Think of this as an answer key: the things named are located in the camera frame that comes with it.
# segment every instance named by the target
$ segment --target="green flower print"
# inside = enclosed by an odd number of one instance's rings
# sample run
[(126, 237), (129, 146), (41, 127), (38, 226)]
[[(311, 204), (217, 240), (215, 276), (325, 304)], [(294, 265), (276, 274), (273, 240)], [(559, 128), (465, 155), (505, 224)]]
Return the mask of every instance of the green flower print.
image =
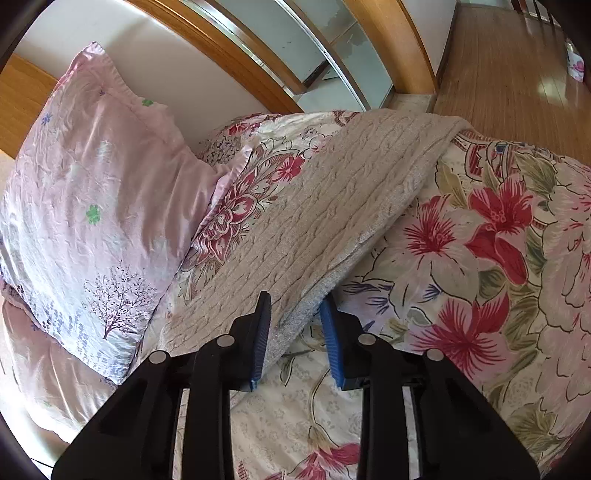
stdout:
[(96, 225), (100, 221), (100, 209), (98, 205), (90, 205), (88, 210), (86, 211), (86, 217), (88, 218), (88, 223), (91, 225)]

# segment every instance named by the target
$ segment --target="pillow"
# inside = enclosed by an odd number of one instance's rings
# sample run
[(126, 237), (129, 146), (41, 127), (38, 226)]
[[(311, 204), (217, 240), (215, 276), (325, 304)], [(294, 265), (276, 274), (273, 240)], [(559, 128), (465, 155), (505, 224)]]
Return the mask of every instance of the pillow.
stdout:
[(0, 270), (39, 326), (121, 383), (217, 173), (93, 43), (58, 82), (0, 204)]
[(115, 392), (101, 377), (30, 319), (28, 307), (13, 288), (4, 288), (4, 333), (14, 378), (24, 407), (41, 428), (71, 443)]

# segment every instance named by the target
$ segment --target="wooden floor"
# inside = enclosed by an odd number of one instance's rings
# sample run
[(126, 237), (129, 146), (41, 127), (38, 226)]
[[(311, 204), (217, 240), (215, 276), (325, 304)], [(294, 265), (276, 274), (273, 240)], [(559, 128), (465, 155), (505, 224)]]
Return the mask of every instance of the wooden floor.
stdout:
[(567, 73), (562, 31), (514, 11), (459, 6), (434, 113), (591, 164), (591, 92)]

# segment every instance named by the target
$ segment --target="metal screw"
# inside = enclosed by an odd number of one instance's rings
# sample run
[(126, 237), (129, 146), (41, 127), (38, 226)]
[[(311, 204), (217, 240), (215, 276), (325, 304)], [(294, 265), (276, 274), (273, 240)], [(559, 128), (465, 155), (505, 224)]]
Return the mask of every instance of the metal screw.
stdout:
[(440, 362), (445, 358), (445, 355), (443, 355), (443, 352), (437, 348), (430, 348), (427, 350), (427, 358), (434, 362)]
[(157, 350), (150, 354), (149, 359), (151, 364), (161, 364), (166, 360), (166, 352)]
[(362, 333), (357, 337), (357, 341), (361, 345), (373, 345), (375, 343), (375, 337), (371, 333)]
[(217, 344), (221, 347), (234, 345), (234, 337), (232, 335), (222, 335), (217, 339)]

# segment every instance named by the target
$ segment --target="red lily print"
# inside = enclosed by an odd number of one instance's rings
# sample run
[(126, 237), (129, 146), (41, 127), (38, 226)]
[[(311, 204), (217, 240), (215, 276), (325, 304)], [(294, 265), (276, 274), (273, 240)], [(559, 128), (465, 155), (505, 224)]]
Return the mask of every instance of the red lily print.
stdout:
[(465, 243), (474, 234), (479, 215), (450, 206), (448, 196), (434, 196), (413, 206), (385, 235), (388, 248), (365, 278), (394, 282), (389, 300), (396, 315), (425, 300), (433, 281), (450, 296), (472, 301), (478, 293), (476, 258)]
[(513, 360), (501, 327), (509, 316), (509, 296), (502, 292), (480, 306), (460, 299), (448, 299), (439, 322), (414, 327), (410, 345), (422, 353), (430, 348), (444, 352), (475, 384), (482, 384), (505, 371)]
[(271, 177), (272, 181), (290, 181), (293, 177), (297, 177), (301, 173), (301, 166), (306, 159), (304, 157), (290, 157), (286, 158), (281, 165), (275, 169), (275, 173)]
[(347, 443), (329, 450), (317, 448), (290, 473), (274, 473), (265, 480), (326, 480), (335, 478), (335, 474), (349, 476), (347, 467), (359, 463), (359, 444)]
[(525, 247), (525, 229), (532, 220), (531, 201), (525, 185), (516, 177), (508, 177), (495, 193), (491, 188), (474, 190), (469, 197), (470, 208), (487, 222), (478, 227), (466, 247), (478, 258), (487, 258), (505, 271), (516, 285), (527, 281), (527, 267), (521, 251)]

